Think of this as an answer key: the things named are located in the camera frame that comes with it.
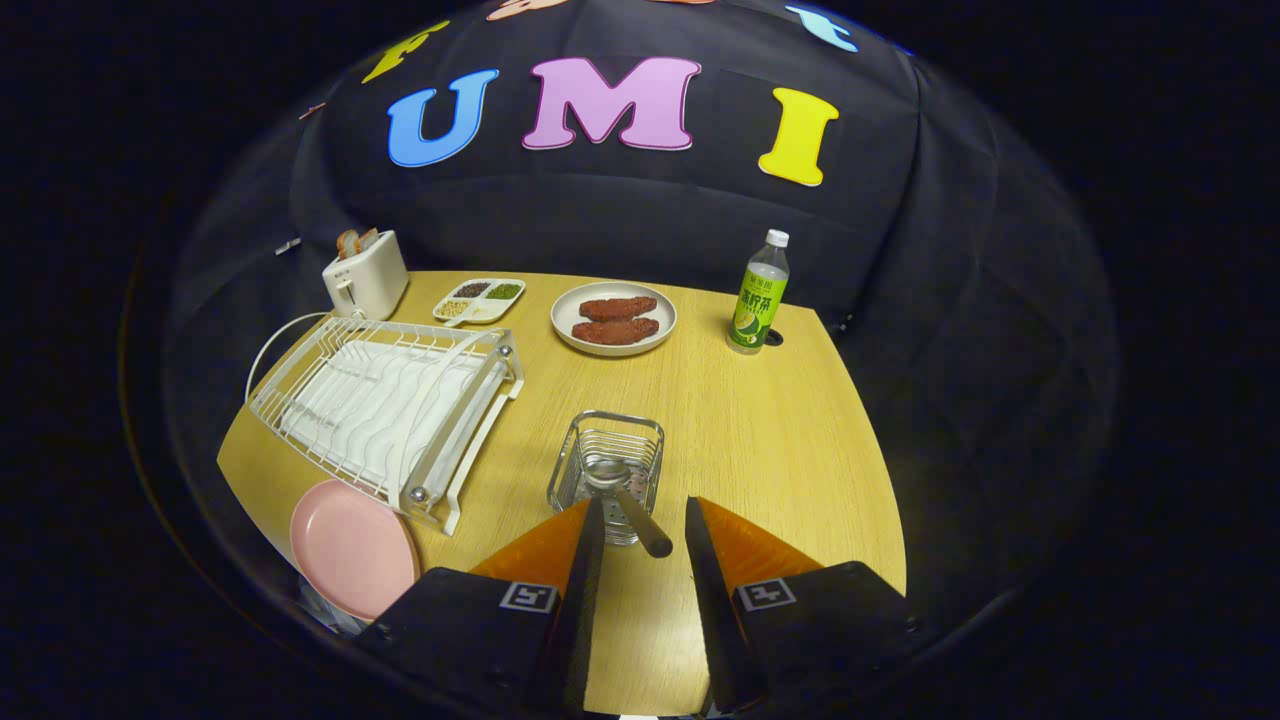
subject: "green label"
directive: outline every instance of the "green label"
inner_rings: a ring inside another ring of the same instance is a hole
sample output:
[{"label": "green label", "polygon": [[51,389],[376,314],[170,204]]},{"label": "green label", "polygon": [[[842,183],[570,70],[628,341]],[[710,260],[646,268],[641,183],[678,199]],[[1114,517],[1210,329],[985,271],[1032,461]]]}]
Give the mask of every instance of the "green label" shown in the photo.
[{"label": "green label", "polygon": [[742,347],[763,346],[786,287],[787,281],[771,281],[748,270],[742,278],[742,290],[737,293],[730,340]]}]

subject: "white cable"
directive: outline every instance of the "white cable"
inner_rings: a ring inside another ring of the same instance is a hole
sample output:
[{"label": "white cable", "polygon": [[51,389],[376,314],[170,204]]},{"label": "white cable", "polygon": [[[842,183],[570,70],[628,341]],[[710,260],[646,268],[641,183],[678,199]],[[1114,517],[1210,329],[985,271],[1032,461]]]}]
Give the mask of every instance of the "white cable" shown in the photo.
[{"label": "white cable", "polygon": [[285,323],[284,325],[282,325],[280,329],[275,331],[275,334],[273,334],[271,337],[269,337],[266,340],[266,343],[262,345],[262,350],[257,351],[257,357],[253,359],[253,365],[251,365],[250,369],[248,369],[248,378],[244,379],[244,405],[248,405],[248,391],[250,391],[251,387],[253,387],[253,373],[257,370],[259,361],[262,360],[262,354],[266,352],[268,347],[271,347],[271,342],[274,342],[275,338],[280,337],[280,333],[283,333],[284,331],[287,331],[294,323],[301,323],[302,320],[306,320],[307,318],[319,318],[321,315],[328,315],[329,313],[332,313],[332,310],[326,311],[326,313],[307,313],[306,315],[302,315],[301,318],[294,318],[294,319],[289,320],[288,323]]}]

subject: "bread slice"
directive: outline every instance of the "bread slice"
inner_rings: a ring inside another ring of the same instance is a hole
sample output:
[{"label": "bread slice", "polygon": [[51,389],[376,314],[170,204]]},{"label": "bread slice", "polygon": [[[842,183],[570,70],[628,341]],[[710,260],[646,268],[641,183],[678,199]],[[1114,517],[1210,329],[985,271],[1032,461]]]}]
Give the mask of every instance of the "bread slice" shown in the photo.
[{"label": "bread slice", "polygon": [[369,250],[375,242],[378,242],[378,228],[369,228],[369,232],[356,238],[356,252]]},{"label": "bread slice", "polygon": [[338,236],[338,258],[340,260],[346,260],[347,258],[353,258],[356,255],[357,240],[360,240],[360,234],[351,229]]}]

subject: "white toaster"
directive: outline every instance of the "white toaster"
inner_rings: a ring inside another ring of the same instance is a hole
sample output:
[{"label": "white toaster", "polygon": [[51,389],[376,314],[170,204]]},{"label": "white toaster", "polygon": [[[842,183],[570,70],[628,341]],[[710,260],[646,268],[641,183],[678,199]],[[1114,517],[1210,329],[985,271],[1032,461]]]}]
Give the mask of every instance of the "white toaster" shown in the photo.
[{"label": "white toaster", "polygon": [[370,247],[352,258],[334,259],[321,275],[340,318],[385,320],[408,284],[396,231],[379,233]]}]

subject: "plastic bottle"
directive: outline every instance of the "plastic bottle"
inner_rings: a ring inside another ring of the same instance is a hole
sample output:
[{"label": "plastic bottle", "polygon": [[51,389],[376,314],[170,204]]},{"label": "plastic bottle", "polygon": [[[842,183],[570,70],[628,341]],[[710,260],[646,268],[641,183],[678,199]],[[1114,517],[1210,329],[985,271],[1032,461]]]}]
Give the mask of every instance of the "plastic bottle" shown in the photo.
[{"label": "plastic bottle", "polygon": [[782,291],[791,274],[782,251],[788,237],[782,231],[769,231],[764,237],[764,249],[746,263],[746,275],[728,328],[728,346],[742,355],[755,355],[764,347],[773,314],[782,302]]}]

